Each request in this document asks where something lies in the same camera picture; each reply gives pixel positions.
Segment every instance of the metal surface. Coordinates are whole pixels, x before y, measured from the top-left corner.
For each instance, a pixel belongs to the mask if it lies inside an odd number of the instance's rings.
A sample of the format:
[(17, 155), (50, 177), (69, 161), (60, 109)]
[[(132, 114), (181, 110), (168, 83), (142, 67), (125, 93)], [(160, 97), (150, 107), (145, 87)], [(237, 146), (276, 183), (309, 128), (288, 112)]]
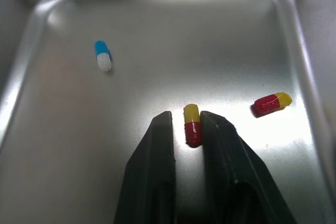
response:
[[(324, 182), (333, 192), (333, 143), (321, 96), (332, 94), (321, 90), (333, 83), (333, 73), (330, 80), (316, 73), (323, 62), (330, 72), (333, 58), (309, 54), (304, 38), (317, 48), (323, 42), (313, 39), (314, 25), (301, 29), (312, 17), (301, 21), (307, 6), (296, 9), (293, 0), (4, 1), (12, 5), (0, 9), (7, 19), (1, 41), (8, 40), (1, 48), (9, 53), (1, 78), (1, 223), (109, 223), (125, 164), (151, 119), (165, 110), (173, 113), (177, 213), (201, 221), (202, 149), (185, 145), (188, 103), (235, 124), (298, 223), (336, 222)], [(113, 54), (113, 73), (97, 66), (93, 45), (100, 39)], [(253, 101), (279, 91), (293, 104), (254, 118)], [(333, 125), (336, 106), (332, 99), (328, 104)]]

